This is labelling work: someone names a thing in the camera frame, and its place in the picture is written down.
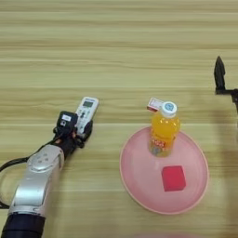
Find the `wood grain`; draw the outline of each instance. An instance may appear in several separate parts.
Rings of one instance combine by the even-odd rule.
[[[0,2],[1,164],[50,140],[60,111],[74,112],[83,96],[100,101],[90,141],[52,192],[45,238],[238,237],[237,114],[213,78],[221,55],[226,86],[237,86],[237,12],[235,0]],[[143,209],[120,179],[120,151],[150,124],[150,97],[177,103],[209,165],[205,198],[180,216]],[[24,168],[1,175],[4,200]],[[2,210],[1,228],[6,218]]]

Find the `black cable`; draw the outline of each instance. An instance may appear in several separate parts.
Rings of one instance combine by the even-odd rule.
[[[13,160],[10,160],[10,161],[7,161],[6,163],[4,163],[2,166],[0,166],[0,173],[10,167],[10,166],[13,166],[13,165],[18,165],[18,164],[22,164],[22,163],[26,163],[29,158],[31,156],[33,156],[34,154],[36,154],[37,152],[39,152],[44,146],[48,145],[48,144],[52,144],[54,142],[56,142],[56,140],[60,139],[62,137],[62,134],[60,134],[58,137],[52,139],[51,141],[49,141],[48,143],[46,143],[45,145],[41,146],[36,152],[34,152],[33,154],[31,154],[30,156],[28,157],[24,157],[24,158],[19,158],[19,159],[13,159]],[[5,204],[4,202],[1,201],[0,199],[0,209],[9,209],[10,206]]]

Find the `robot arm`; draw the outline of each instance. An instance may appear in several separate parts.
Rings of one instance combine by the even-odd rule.
[[[66,157],[84,141],[92,131],[88,124],[82,137],[76,135],[76,113],[61,112],[54,129],[55,138],[33,154],[9,208],[2,238],[40,238],[42,236],[50,192],[59,179]]]

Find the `orange juice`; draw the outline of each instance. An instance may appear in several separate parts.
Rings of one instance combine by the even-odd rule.
[[[177,106],[171,101],[162,104],[161,110],[152,117],[150,151],[158,157],[168,156],[180,130],[180,120],[176,116]]]

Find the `orange juice bottle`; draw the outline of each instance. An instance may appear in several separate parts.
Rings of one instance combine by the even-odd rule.
[[[180,120],[176,112],[176,104],[165,101],[160,111],[152,117],[150,150],[155,156],[166,157],[172,151],[174,140],[180,130]]]

